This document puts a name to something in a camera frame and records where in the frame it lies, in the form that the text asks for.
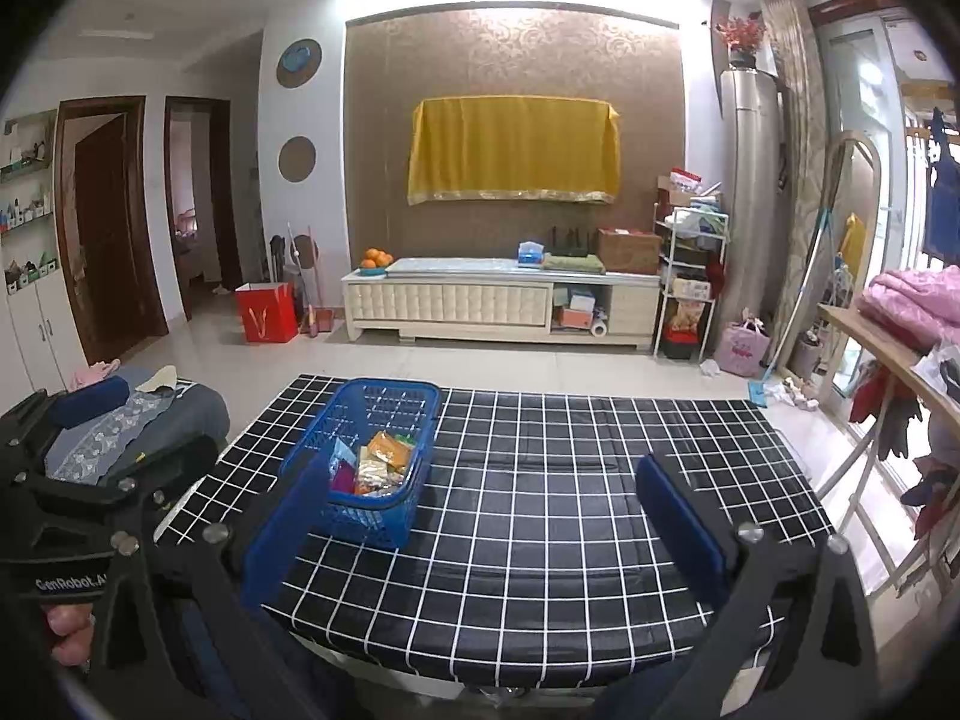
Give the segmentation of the left hand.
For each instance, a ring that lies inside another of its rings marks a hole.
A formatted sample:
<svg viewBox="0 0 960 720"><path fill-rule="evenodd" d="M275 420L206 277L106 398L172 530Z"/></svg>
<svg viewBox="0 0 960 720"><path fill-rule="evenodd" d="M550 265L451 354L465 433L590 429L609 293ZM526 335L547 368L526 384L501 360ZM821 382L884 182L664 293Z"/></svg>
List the left hand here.
<svg viewBox="0 0 960 720"><path fill-rule="evenodd" d="M50 606L46 621L55 635L50 653L65 668L78 668L88 663L94 639L94 614L91 605Z"/></svg>

